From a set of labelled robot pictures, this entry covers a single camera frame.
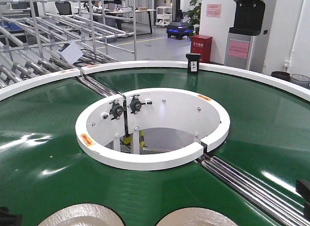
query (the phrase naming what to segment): red cabinet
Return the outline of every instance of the red cabinet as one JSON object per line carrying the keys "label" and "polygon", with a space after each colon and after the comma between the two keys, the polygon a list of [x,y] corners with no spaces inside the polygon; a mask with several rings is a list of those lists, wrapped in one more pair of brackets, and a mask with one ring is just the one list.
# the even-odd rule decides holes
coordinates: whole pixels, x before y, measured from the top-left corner
{"label": "red cabinet", "polygon": [[191,36],[191,40],[190,52],[201,54],[200,62],[209,63],[212,37],[198,34]]}

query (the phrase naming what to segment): black bracket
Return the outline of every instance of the black bracket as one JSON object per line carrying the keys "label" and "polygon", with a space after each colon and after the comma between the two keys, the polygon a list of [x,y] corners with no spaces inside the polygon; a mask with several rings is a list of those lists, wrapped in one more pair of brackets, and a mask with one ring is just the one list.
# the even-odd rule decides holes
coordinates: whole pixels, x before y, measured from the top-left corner
{"label": "black bracket", "polygon": [[121,106],[118,102],[118,100],[114,100],[112,102],[110,102],[110,104],[112,104],[112,108],[110,110],[111,115],[113,115],[114,117],[111,118],[111,120],[113,119],[119,119],[120,116],[123,114],[124,112],[124,108],[123,106]]}
{"label": "black bracket", "polygon": [[139,95],[133,95],[132,97],[130,103],[131,113],[137,114],[141,110],[142,105],[152,105],[151,101],[142,103],[138,97]]}
{"label": "black bracket", "polygon": [[22,215],[11,215],[7,207],[0,207],[1,226],[21,226]]}
{"label": "black bracket", "polygon": [[306,201],[304,204],[304,217],[310,221],[310,182],[304,179],[297,180],[296,192]]}

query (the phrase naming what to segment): green plant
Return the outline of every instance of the green plant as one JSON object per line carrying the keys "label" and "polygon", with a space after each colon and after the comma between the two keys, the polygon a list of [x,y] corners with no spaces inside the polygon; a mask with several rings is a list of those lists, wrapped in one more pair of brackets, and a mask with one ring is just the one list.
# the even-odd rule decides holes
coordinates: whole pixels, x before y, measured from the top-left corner
{"label": "green plant", "polygon": [[199,34],[200,15],[202,9],[201,1],[202,0],[191,0],[189,6],[194,6],[194,8],[186,13],[189,17],[189,20],[187,21],[189,23],[189,28],[194,30],[194,34]]}

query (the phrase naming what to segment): white cart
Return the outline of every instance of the white cart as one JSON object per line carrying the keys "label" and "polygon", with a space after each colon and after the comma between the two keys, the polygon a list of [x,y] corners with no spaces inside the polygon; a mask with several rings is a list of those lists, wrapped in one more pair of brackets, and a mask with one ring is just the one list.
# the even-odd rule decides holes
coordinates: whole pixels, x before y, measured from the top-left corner
{"label": "white cart", "polygon": [[156,8],[156,25],[167,26],[172,21],[172,7],[159,6]]}

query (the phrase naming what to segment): pink sign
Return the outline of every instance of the pink sign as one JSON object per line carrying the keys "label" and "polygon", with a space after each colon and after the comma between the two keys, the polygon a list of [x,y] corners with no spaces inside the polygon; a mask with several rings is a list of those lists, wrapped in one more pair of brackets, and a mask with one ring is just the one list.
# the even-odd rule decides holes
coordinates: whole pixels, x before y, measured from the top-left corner
{"label": "pink sign", "polygon": [[207,16],[221,17],[222,5],[221,4],[207,4]]}
{"label": "pink sign", "polygon": [[230,40],[228,47],[228,55],[246,59],[248,57],[249,46],[250,42]]}

